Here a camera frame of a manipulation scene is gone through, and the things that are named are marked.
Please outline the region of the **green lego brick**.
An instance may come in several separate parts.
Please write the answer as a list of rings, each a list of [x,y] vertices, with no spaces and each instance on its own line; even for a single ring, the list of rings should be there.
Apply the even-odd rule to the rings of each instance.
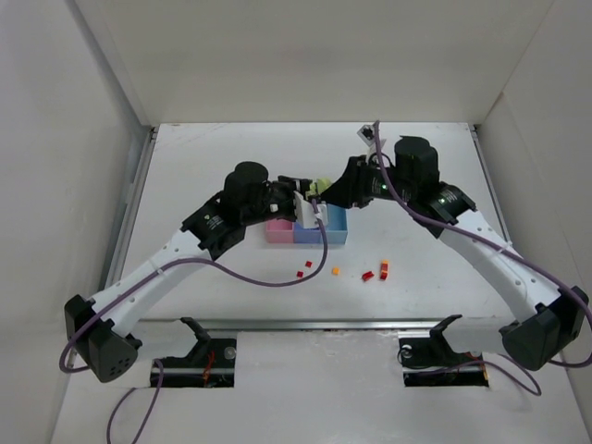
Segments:
[[[309,194],[312,196],[320,196],[332,185],[332,180],[327,178],[316,179],[310,186]]]

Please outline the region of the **red orange lego stack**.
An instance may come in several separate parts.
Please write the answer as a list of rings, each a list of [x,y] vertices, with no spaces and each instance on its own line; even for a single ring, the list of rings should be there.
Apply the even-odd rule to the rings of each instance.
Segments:
[[[386,280],[389,276],[389,262],[383,261],[380,265],[380,280]]]

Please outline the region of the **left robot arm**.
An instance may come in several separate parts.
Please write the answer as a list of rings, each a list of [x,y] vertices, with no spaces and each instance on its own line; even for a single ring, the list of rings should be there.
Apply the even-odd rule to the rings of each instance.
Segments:
[[[64,306],[67,351],[75,351],[102,383],[123,374],[143,343],[132,334],[138,321],[182,280],[243,241],[249,226],[272,219],[295,222],[317,190],[309,179],[268,177],[256,162],[238,163],[223,188],[186,217],[172,238],[135,271],[112,286]]]

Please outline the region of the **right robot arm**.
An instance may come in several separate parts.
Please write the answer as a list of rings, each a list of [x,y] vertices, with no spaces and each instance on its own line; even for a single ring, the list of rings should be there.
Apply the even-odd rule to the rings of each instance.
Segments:
[[[509,307],[510,319],[453,314],[428,337],[405,340],[401,347],[412,353],[404,360],[408,367],[456,365],[467,352],[492,352],[537,371],[555,363],[591,316],[584,292],[529,265],[462,190],[440,179],[438,152],[424,138],[401,137],[392,158],[377,152],[349,158],[341,177],[320,196],[342,208],[363,208],[374,199],[402,202],[415,222],[467,261]]]

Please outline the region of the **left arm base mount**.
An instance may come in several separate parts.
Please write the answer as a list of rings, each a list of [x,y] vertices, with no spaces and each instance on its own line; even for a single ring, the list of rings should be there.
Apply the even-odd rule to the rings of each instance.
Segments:
[[[152,359],[150,386],[170,389],[229,389],[235,383],[237,335],[209,332],[182,317],[146,324],[139,355]]]

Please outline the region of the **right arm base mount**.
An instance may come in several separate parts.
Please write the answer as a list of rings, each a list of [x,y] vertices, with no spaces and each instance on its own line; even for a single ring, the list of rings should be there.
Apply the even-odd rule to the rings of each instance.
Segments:
[[[432,387],[489,387],[487,371],[482,364],[456,368],[456,365],[478,361],[482,354],[452,350],[443,337],[443,331],[461,318],[451,315],[423,332],[399,335],[397,361],[402,367],[406,388]]]

